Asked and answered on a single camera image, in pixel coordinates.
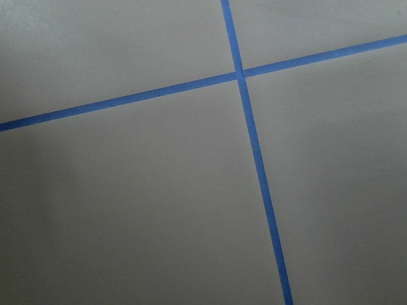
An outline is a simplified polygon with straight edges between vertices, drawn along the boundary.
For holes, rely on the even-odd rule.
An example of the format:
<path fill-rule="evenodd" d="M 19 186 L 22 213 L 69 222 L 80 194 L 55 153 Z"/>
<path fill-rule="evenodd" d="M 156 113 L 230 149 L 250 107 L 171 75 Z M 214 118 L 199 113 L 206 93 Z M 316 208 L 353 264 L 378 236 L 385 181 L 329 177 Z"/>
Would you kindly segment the blue tape grid lines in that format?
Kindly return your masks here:
<path fill-rule="evenodd" d="M 242 63 L 242 56 L 238 44 L 238 37 L 235 30 L 235 24 L 233 20 L 233 13 L 231 4 L 229 1 L 221 1 L 221 7 L 223 12 L 224 24 L 228 35 L 228 42 L 231 51 L 231 57 L 233 59 L 234 71 L 226 74 L 220 74 L 211 76 L 208 78 L 197 79 L 188 81 L 186 83 L 179 83 L 176 85 L 165 86 L 161 88 L 155 88 L 148 91 L 142 91 L 131 95 L 125 95 L 122 97 L 110 98 L 90 104 L 83 104 L 75 107 L 61 109 L 52 112 L 46 112 L 29 116 L 26 118 L 15 119 L 8 122 L 1 123 L 1 131 L 14 130 L 23 128 L 26 126 L 45 123 L 47 121 L 54 121 L 62 118 L 68 118 L 70 116 L 77 116 L 89 112 L 101 111 L 112 107 L 118 107 L 126 104 L 133 104 L 136 102 L 149 100 L 152 98 L 163 97 L 166 95 L 172 95 L 181 92 L 188 92 L 198 88 L 209 87 L 218 85 L 221 83 L 227 83 L 230 81 L 236 81 L 240 92 L 240 99 L 242 102 L 242 108 L 245 116 L 245 123 L 251 143 L 252 155 L 254 163 L 256 165 L 256 173 L 258 176 L 261 196 L 265 208 L 266 219 L 268 223 L 268 229 L 271 236 L 273 252 L 275 261 L 277 263 L 277 270 L 279 273 L 280 285 L 282 289 L 282 295 L 284 297 L 285 304 L 293 304 L 293 294 L 290 287 L 289 276 L 287 273 L 286 262 L 280 240 L 279 229 L 277 220 L 273 208 L 273 200 L 270 192 L 266 170 L 263 162 L 263 156 L 261 152 L 260 141 L 258 137 L 258 131 L 256 128 L 255 118 L 252 111 L 252 104 L 249 95 L 249 89 L 247 86 L 247 78 L 253 76 L 259 76 L 262 74 L 269 74 L 277 71 L 291 69 L 302 65 L 310 65 L 316 62 L 323 62 L 332 60 L 335 58 L 346 57 L 358 53 L 364 53 L 368 51 L 378 50 L 380 48 L 388 48 L 406 43 L 406 36 L 394 36 L 367 43 L 357 44 L 353 46 L 347 46 L 344 48 L 338 48 L 335 50 L 323 51 L 321 53 L 315 53 L 306 55 L 304 57 L 296 57 L 280 62 L 274 62 L 270 64 L 260 65 L 251 68 L 244 68 Z"/>

